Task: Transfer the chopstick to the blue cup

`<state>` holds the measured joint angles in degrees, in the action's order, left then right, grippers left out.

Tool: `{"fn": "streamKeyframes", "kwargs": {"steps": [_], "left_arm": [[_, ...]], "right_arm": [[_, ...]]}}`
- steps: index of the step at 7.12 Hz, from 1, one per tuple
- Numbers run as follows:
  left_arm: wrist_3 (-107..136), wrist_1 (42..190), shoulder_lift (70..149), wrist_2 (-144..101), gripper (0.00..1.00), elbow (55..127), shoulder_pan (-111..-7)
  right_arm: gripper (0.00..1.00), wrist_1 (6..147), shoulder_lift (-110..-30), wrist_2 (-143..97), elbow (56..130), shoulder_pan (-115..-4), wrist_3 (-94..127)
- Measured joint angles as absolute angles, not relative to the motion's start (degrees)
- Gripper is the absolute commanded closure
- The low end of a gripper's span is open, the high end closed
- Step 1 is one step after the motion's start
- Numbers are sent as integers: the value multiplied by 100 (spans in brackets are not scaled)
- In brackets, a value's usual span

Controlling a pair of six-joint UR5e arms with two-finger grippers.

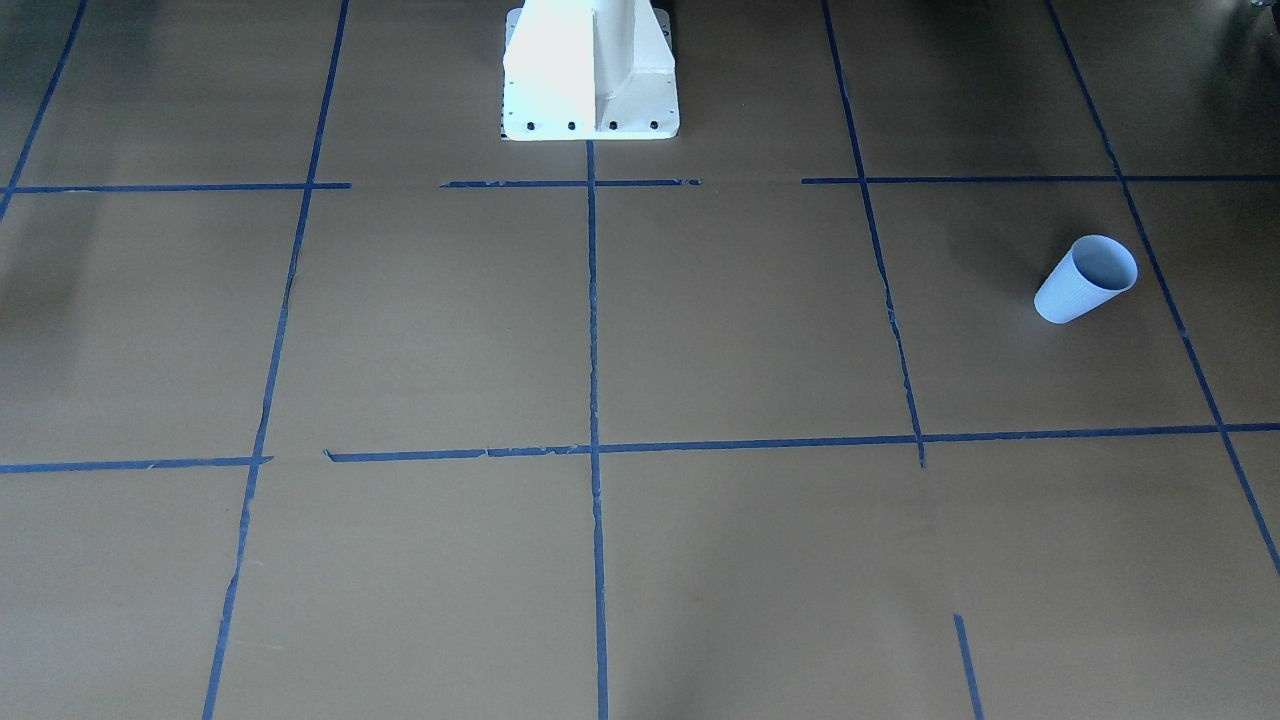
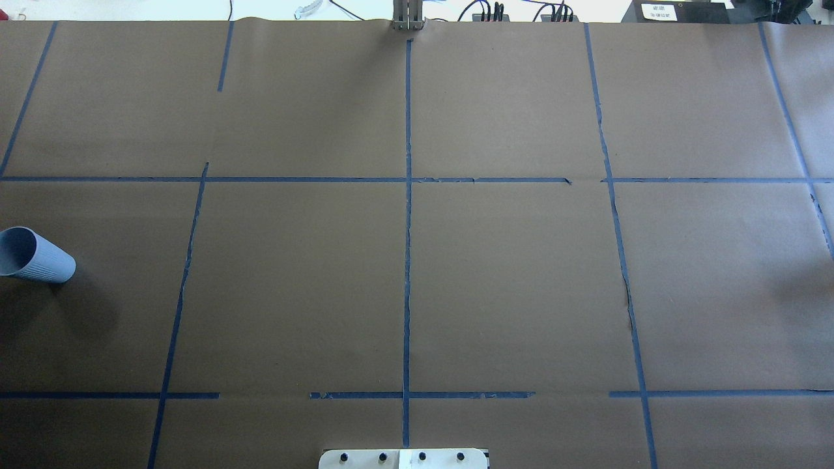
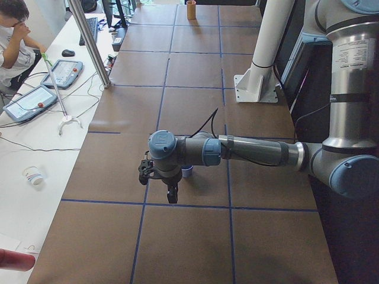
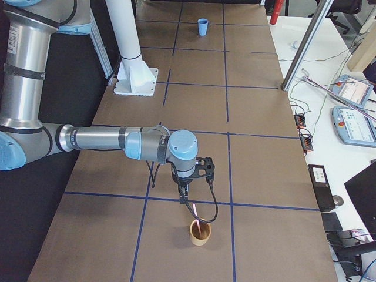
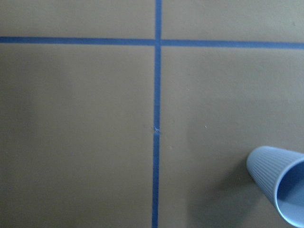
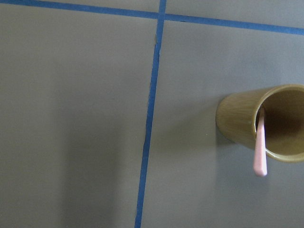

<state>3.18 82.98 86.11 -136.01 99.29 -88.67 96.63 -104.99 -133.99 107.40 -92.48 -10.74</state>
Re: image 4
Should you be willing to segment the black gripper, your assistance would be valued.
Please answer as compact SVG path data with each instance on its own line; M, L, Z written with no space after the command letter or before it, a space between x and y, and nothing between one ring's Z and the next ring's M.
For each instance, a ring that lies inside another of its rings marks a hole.
M188 191L189 191L189 184L191 183L191 179L181 178L179 176L176 176L175 181L177 183L177 188L179 192L179 203L188 204Z

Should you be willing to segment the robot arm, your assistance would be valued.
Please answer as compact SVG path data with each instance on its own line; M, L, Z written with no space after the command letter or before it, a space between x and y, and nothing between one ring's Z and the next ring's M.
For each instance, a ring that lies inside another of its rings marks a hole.
M51 35L87 35L89 1L5 1L10 20L1 94L1 169L12 170L59 152L122 150L128 158L170 163L181 203L198 176L198 144L188 130L166 127L75 127L42 123L39 105Z

